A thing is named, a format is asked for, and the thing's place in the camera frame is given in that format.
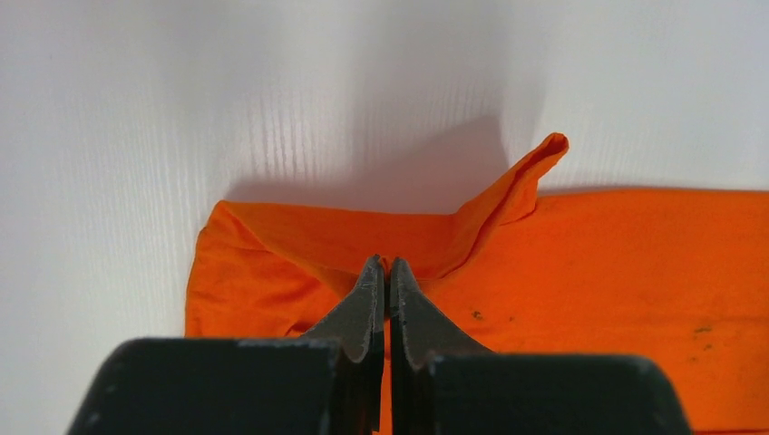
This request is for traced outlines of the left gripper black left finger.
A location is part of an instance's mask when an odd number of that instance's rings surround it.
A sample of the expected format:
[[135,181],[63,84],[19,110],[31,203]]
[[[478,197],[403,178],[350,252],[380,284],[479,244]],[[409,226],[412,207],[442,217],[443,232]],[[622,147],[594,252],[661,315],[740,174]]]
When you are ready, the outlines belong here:
[[141,338],[96,373],[72,434],[370,434],[380,426],[385,273],[297,338]]

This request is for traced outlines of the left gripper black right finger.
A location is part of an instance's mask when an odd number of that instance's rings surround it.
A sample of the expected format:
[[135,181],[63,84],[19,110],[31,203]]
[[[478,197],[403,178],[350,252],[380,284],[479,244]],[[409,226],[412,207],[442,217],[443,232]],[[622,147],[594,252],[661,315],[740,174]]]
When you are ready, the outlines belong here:
[[409,264],[390,273],[396,434],[688,434],[677,393],[648,358],[496,353],[451,321]]

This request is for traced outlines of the orange t shirt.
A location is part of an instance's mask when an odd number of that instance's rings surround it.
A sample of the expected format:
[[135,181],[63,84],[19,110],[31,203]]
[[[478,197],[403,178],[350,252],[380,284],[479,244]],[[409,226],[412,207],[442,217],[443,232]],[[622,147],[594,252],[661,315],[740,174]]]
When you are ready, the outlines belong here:
[[671,379],[697,432],[767,432],[767,193],[539,196],[568,148],[551,134],[448,215],[220,201],[198,236],[184,333],[297,336],[368,257],[402,258],[493,350],[640,354]]

